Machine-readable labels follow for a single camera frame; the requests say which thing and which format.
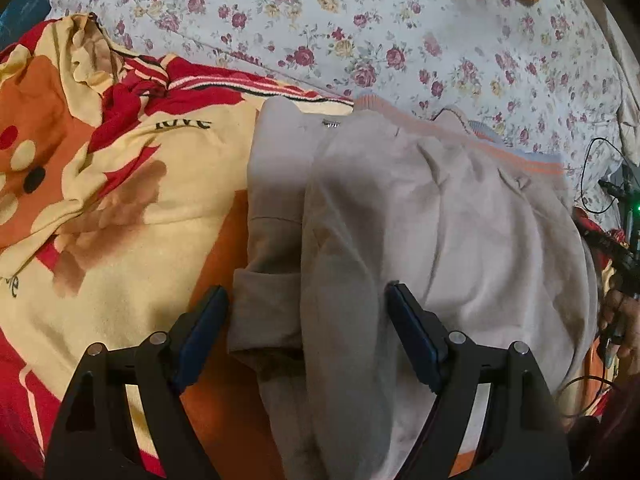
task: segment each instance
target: wire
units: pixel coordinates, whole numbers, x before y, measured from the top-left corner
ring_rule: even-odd
[[[594,215],[601,215],[604,212],[607,212],[609,210],[609,208],[611,206],[613,206],[613,203],[616,201],[616,199],[612,198],[611,202],[609,203],[609,205],[606,206],[606,208],[604,208],[602,211],[594,211],[594,210],[589,209],[589,207],[587,206],[586,200],[584,199],[584,191],[583,191],[583,188],[582,188],[582,185],[584,183],[584,170],[587,167],[587,161],[589,160],[589,154],[591,153],[591,147],[593,146],[593,143],[596,140],[602,140],[603,142],[606,142],[609,146],[611,146],[614,150],[616,150],[620,154],[622,159],[627,163],[628,166],[630,166],[630,162],[629,162],[628,158],[626,158],[624,153],[622,153],[613,144],[613,142],[611,142],[609,139],[605,139],[604,137],[593,137],[593,139],[591,139],[591,142],[589,143],[589,145],[587,147],[587,153],[584,156],[584,164],[582,165],[582,173],[580,174],[580,200],[582,201],[582,207],[585,209],[585,211],[587,211],[587,212],[589,212],[591,214],[594,214]],[[638,182],[638,178],[636,177],[636,174],[633,171],[631,171],[631,174],[634,176],[634,180],[636,181],[636,185],[640,189],[640,182]]]
[[[584,408],[583,410],[580,410],[578,413],[575,413],[573,415],[565,415],[564,413],[561,413],[561,415],[564,418],[578,418],[580,416],[583,416],[585,413],[587,413],[593,407],[593,405],[596,402],[598,402],[600,397],[609,391],[609,388],[606,391],[604,391],[605,384],[615,390],[620,390],[620,387],[617,384],[614,384],[612,381],[609,381],[608,379],[604,378],[604,375],[606,372],[607,372],[606,368],[602,366],[602,377],[598,377],[596,375],[583,375],[581,377],[576,377],[575,379],[569,381],[567,384],[565,384],[562,387],[562,389],[558,392],[558,397],[560,397],[567,390],[569,386],[571,386],[574,383],[577,383],[578,381],[584,381],[584,380],[600,381],[600,387],[598,388],[598,391],[593,397],[593,400],[591,401],[591,403],[586,408]]]

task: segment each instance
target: white floral fabric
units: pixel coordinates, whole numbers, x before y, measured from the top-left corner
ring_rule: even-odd
[[[367,89],[423,118],[455,105],[507,145],[561,153],[576,195],[590,140],[621,145],[616,61],[582,0],[50,2],[55,16],[95,12],[115,41],[153,56],[341,96]],[[602,201],[593,186],[613,151],[598,145],[590,159],[589,200]]]

